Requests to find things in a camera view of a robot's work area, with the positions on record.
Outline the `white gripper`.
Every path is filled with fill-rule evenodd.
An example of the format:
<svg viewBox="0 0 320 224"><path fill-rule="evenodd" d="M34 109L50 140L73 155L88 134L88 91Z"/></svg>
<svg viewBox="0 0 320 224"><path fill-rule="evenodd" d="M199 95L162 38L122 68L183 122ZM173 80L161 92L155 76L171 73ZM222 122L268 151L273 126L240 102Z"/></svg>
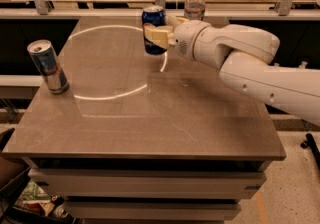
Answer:
<svg viewBox="0 0 320 224"><path fill-rule="evenodd" d="M171 15L167 15L165 21L167 25L164 26L143 25L147 46L168 49L175 44L176 53L189 61L213 60L213 51L199 40L202 31L212 27L210 23Z"/></svg>

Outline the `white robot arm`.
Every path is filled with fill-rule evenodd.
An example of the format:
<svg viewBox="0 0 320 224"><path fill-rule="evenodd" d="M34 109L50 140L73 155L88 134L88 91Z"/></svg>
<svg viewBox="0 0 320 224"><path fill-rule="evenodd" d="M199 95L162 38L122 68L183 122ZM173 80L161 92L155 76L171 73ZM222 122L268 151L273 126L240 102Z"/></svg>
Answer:
<svg viewBox="0 0 320 224"><path fill-rule="evenodd" d="M168 16L165 23L143 25L151 43L219 71L228 87L269 106L320 125L320 71L303 65L274 65L280 40L262 29Z"/></svg>

